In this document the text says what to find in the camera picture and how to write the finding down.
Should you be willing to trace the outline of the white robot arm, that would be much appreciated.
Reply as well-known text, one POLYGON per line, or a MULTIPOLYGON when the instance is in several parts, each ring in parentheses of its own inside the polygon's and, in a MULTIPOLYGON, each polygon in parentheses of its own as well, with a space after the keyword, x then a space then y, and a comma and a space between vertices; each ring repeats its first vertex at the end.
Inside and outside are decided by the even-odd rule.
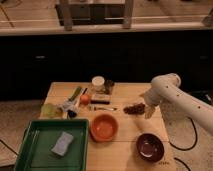
POLYGON ((144 93, 145 103, 155 107, 162 100, 167 100, 213 135, 213 106, 182 91, 179 88, 180 84, 181 79, 175 73, 154 77, 150 89, 144 93))

